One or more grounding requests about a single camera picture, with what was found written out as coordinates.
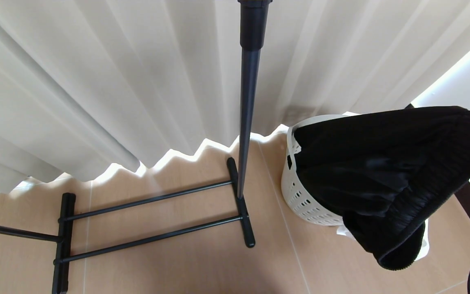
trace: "curtain fold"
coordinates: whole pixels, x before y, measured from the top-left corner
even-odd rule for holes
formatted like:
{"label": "curtain fold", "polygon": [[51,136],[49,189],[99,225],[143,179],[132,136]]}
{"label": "curtain fold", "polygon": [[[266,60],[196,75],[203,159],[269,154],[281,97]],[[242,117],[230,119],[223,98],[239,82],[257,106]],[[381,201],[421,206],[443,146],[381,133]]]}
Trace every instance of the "curtain fold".
{"label": "curtain fold", "polygon": [[[239,133],[236,0],[0,0],[0,191]],[[470,1],[277,0],[253,132],[403,108],[470,50]]]}

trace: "wooden floor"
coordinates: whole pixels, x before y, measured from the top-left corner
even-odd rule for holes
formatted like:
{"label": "wooden floor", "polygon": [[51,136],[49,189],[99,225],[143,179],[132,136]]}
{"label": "wooden floor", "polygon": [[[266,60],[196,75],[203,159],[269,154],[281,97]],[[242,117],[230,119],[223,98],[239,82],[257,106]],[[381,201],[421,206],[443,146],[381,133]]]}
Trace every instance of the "wooden floor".
{"label": "wooden floor", "polygon": [[[237,159],[237,148],[231,152]],[[229,179],[229,154],[213,147],[196,162],[173,158],[142,176],[120,169],[110,179],[62,178],[0,194],[0,225],[49,234],[58,230],[63,192],[76,212]],[[247,249],[229,223],[70,263],[70,294],[284,293],[464,294],[470,269],[470,220],[455,197],[430,219],[430,252],[410,268],[380,268],[334,227],[295,216],[280,193],[285,135],[252,141],[246,203],[256,238]],[[237,214],[230,186],[74,222],[72,254]],[[51,291],[55,244],[0,236],[0,294]]]}

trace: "clothes rack base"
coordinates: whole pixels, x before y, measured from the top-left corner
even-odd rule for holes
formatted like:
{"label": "clothes rack base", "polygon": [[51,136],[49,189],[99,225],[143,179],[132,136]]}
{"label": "clothes rack base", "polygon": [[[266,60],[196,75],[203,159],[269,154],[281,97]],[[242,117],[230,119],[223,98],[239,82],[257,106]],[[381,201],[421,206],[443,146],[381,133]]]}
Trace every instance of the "clothes rack base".
{"label": "clothes rack base", "polygon": [[[250,223],[250,216],[248,215],[248,209],[246,208],[246,201],[244,197],[237,197],[237,181],[238,181],[238,172],[237,166],[235,165],[235,160],[233,158],[228,158],[226,162],[229,180],[218,182],[210,185],[200,186],[197,188],[187,189],[179,192],[174,192],[171,194],[166,194],[162,196],[152,197],[149,199],[134,201],[132,203],[126,203],[122,205],[117,205],[113,207],[108,207],[104,209],[95,210],[93,212],[86,212],[84,214],[74,214],[74,207],[76,201],[76,195],[73,193],[64,193],[63,198],[61,199],[61,209],[59,217],[59,231],[58,235],[48,235],[37,232],[24,231],[22,229],[13,229],[10,227],[0,226],[0,234],[18,236],[22,238],[33,238],[36,240],[51,241],[57,243],[57,250],[54,259],[54,279],[52,283],[52,294],[65,294],[69,288],[69,266],[71,261],[76,261],[78,259],[84,259],[96,255],[101,255],[104,253],[109,253],[121,249],[126,249],[134,246],[139,246],[146,243],[155,242],[158,240],[163,240],[166,238],[171,238],[186,233],[191,233],[198,231],[200,229],[207,229],[208,227],[215,227],[217,225],[224,225],[225,223],[230,223],[234,221],[240,221],[242,226],[242,234],[244,236],[244,242],[248,248],[255,246],[255,236],[253,235],[253,229]],[[194,192],[199,192],[203,190],[208,190],[212,188],[217,188],[221,186],[231,185],[233,188],[233,195],[235,199],[235,204],[237,205],[238,214],[230,218],[224,218],[213,222],[203,223],[202,225],[196,225],[193,227],[187,227],[185,229],[178,229],[177,231],[160,234],[157,236],[152,236],[149,238],[143,238],[140,240],[115,245],[111,247],[106,247],[103,249],[98,249],[86,253],[81,253],[77,255],[70,255],[71,249],[71,237],[72,237],[72,228],[73,221],[77,219],[87,218],[89,216],[95,216],[98,214],[105,214],[107,212],[115,212],[116,210],[125,209],[128,207],[134,207],[137,205],[142,205],[146,203],[152,203],[155,201],[160,201],[164,199],[169,199],[181,195],[186,195]]]}

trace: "black plastic joint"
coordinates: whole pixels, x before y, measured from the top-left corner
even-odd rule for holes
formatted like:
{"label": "black plastic joint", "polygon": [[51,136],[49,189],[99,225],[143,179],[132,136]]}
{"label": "black plastic joint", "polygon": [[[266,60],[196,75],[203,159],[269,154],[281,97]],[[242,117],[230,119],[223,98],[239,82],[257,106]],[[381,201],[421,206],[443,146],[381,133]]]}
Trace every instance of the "black plastic joint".
{"label": "black plastic joint", "polygon": [[268,4],[272,0],[239,0],[240,45],[246,51],[261,50],[264,45]]}

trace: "basket handle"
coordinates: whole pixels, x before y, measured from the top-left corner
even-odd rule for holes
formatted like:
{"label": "basket handle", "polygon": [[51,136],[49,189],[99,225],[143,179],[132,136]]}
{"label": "basket handle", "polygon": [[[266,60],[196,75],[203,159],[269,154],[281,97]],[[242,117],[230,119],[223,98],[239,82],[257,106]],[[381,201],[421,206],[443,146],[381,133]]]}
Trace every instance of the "basket handle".
{"label": "basket handle", "polygon": [[295,155],[293,154],[293,133],[295,132],[296,129],[300,127],[304,127],[305,125],[313,125],[314,123],[320,123],[321,121],[326,121],[326,120],[331,120],[331,119],[337,119],[337,118],[342,118],[342,117],[347,117],[345,115],[321,115],[321,116],[314,116],[310,117],[307,119],[304,119],[303,121],[300,121],[296,125],[293,125],[291,128],[288,129],[288,135],[287,135],[287,153],[286,153],[286,158],[289,156],[289,159],[291,160],[291,169],[293,169],[294,172],[297,171],[297,164],[295,162]]}

